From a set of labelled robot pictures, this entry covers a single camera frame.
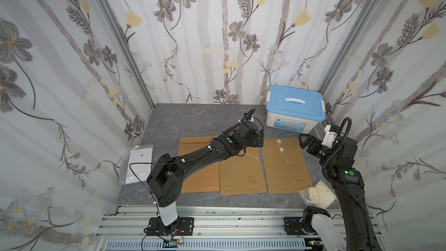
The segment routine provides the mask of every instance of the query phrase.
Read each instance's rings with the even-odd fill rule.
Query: box label
[[[273,127],[294,131],[294,132],[303,132],[308,123],[294,121],[289,119],[278,119],[274,122]]]

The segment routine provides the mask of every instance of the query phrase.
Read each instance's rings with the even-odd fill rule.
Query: white box handle
[[[301,104],[305,104],[305,101],[304,101],[304,100],[301,100],[301,99],[296,99],[296,98],[285,98],[285,100],[288,101],[288,102],[298,102],[298,103],[301,103]]]

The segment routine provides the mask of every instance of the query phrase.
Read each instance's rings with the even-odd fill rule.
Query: blue lid
[[[323,98],[319,92],[286,86],[270,86],[269,92],[268,112],[319,122],[325,120],[325,107],[322,107]]]

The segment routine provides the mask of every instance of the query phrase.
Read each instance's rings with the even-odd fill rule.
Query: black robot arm
[[[169,232],[178,220],[175,201],[180,196],[183,181],[204,167],[236,156],[247,147],[263,147],[263,129],[250,121],[256,109],[244,114],[239,123],[211,140],[207,148],[186,155],[162,155],[147,178],[147,184],[157,202],[160,218]]]

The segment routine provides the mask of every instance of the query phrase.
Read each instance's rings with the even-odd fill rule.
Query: brown paper envelope
[[[184,155],[205,148],[212,138],[217,136],[180,138],[178,155]],[[212,192],[220,190],[219,164],[211,164],[183,181],[181,193]]]
[[[258,148],[248,147],[245,156],[233,156],[220,162],[221,196],[262,192],[267,190]]]
[[[277,139],[282,141],[283,157],[292,164],[282,158]],[[313,185],[298,138],[265,138],[262,156],[270,194],[298,193]]]

